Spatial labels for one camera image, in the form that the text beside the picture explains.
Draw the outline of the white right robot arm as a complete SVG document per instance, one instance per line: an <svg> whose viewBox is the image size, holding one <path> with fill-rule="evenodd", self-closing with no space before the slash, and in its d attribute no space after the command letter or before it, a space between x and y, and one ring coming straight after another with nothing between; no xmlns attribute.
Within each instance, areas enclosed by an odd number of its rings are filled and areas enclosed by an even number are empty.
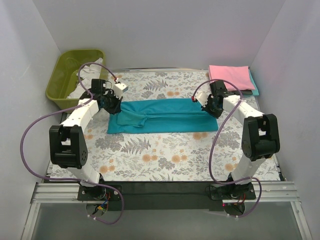
<svg viewBox="0 0 320 240"><path fill-rule="evenodd" d="M194 91L193 102L199 102L202 111L218 119L223 112L234 117L242 125L242 157L237 167L229 174L227 181L213 180L218 186L226 186L227 195L237 199L266 159L280 150L278 120L274 114L265 114L251 107L241 91L229 92L227 81L216 79L209 82L210 94L199 89Z"/></svg>

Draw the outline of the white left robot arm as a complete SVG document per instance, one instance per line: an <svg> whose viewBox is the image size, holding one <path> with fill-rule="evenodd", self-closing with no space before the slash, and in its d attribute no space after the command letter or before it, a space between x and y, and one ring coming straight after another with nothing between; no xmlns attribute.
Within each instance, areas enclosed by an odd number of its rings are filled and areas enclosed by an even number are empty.
<svg viewBox="0 0 320 240"><path fill-rule="evenodd" d="M115 81L107 87L107 80L93 79L91 88L80 96L76 109L60 125L49 129L50 160L53 165L71 172L79 179L85 194L95 200L106 196L103 177L88 162L88 148L84 130L91 118L104 109L111 115L121 112L123 93L128 86Z"/></svg>

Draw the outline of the white crumpled t shirt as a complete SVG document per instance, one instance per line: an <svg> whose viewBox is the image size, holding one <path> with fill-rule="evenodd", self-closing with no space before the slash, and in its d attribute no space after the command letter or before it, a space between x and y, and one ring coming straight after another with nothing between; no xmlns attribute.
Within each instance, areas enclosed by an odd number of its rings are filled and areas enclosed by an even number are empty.
<svg viewBox="0 0 320 240"><path fill-rule="evenodd" d="M97 64L86 65L80 71L80 80L86 89L91 88L92 79L99 79L102 67ZM66 97L67 99L79 99L80 96L86 91L79 83L78 79L78 69L75 71L75 83L72 84L73 90Z"/></svg>

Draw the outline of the pink folded t shirt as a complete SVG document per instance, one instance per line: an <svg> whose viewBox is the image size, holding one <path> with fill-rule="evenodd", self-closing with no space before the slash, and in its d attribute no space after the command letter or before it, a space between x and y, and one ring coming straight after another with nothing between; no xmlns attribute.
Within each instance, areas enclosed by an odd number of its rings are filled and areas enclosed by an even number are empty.
<svg viewBox="0 0 320 240"><path fill-rule="evenodd" d="M225 80L235 85L239 90L255 90L248 66L209 65L208 74L211 80Z"/></svg>

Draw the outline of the olive green plastic basket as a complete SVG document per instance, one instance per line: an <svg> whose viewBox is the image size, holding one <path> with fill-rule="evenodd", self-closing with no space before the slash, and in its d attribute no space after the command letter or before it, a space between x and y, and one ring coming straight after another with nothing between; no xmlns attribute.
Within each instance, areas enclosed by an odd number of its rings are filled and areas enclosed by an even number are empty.
<svg viewBox="0 0 320 240"><path fill-rule="evenodd" d="M52 71L45 90L46 97L61 110L76 106L79 99L67 97L76 89L78 70L82 64L99 58L102 58L102 64L106 63L105 53L100 49L72 49L64 52Z"/></svg>

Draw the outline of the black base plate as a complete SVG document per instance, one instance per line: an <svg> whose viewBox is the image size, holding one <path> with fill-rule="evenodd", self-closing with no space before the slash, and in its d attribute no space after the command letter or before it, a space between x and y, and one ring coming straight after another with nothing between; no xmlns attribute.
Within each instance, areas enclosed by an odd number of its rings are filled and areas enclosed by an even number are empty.
<svg viewBox="0 0 320 240"><path fill-rule="evenodd" d="M125 210L210 210L222 212L224 210L223 200L215 199L211 196L123 196L122 193L111 185L113 181L105 182L109 187L105 187L106 194L98 202L109 200L108 209L110 211ZM232 201L243 201L244 195L249 191L251 183L247 185L225 185L218 186L209 182L218 190L226 191L228 194L238 194L232 197Z"/></svg>

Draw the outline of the aluminium front rail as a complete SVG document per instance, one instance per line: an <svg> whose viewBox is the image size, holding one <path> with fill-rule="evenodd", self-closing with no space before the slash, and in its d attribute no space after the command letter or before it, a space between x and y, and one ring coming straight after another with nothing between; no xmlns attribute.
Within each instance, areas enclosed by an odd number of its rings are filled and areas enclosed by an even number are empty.
<svg viewBox="0 0 320 240"><path fill-rule="evenodd" d="M206 181L114 181L111 186L118 189L124 197L186 197L211 196L213 199L230 202L232 197L240 193L227 193L218 190L213 184ZM261 195L261 202L296 202L300 200L298 191L290 181L263 181L261 186L253 182L244 194L246 202L253 202ZM34 189L32 201L38 203L71 203L71 202L98 202L77 183L38 183Z"/></svg>

